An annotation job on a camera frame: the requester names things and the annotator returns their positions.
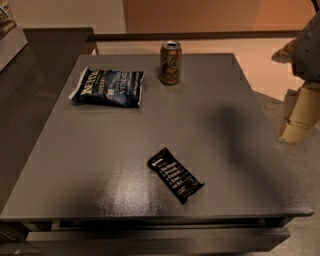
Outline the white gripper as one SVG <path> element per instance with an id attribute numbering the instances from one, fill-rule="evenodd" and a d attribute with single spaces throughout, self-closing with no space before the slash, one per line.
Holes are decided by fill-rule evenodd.
<path id="1" fill-rule="evenodd" d="M 320 120 L 320 11 L 271 60 L 292 62 L 293 74 L 306 81 L 286 96 L 288 112 L 279 136 L 286 143 L 299 143 Z"/>

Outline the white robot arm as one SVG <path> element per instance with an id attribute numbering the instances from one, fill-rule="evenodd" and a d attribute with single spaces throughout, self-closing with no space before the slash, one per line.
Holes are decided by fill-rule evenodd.
<path id="1" fill-rule="evenodd" d="M 293 75 L 304 83 L 288 92 L 290 111 L 280 129 L 279 139 L 299 143 L 320 120 L 320 8 L 317 0 L 310 0 L 315 15 L 297 37 L 272 56 L 278 63 L 290 63 Z"/>

